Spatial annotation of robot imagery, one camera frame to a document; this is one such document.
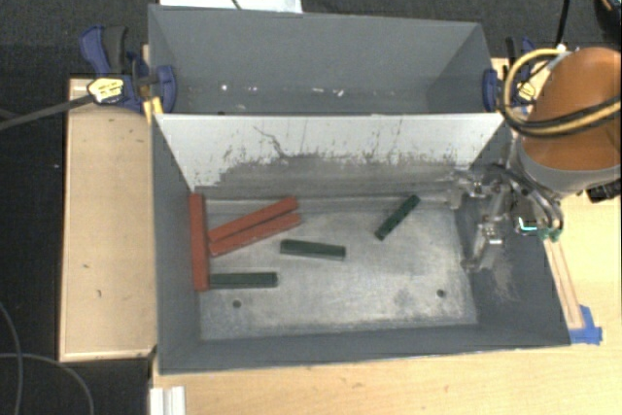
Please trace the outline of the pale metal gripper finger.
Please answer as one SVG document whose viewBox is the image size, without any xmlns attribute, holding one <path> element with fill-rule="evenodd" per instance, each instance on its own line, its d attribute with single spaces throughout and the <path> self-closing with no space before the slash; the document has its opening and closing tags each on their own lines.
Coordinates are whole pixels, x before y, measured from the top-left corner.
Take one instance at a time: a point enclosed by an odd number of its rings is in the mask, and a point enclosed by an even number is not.
<svg viewBox="0 0 622 415">
<path fill-rule="evenodd" d="M 487 195 L 487 188 L 482 181 L 461 177 L 452 183 L 447 194 L 447 205 L 451 210 L 458 210 L 465 198 L 483 199 Z"/>
<path fill-rule="evenodd" d="M 471 253 L 461 261 L 464 270 L 492 270 L 503 251 L 503 237 L 492 224 L 480 224 L 470 244 Z"/>
</svg>

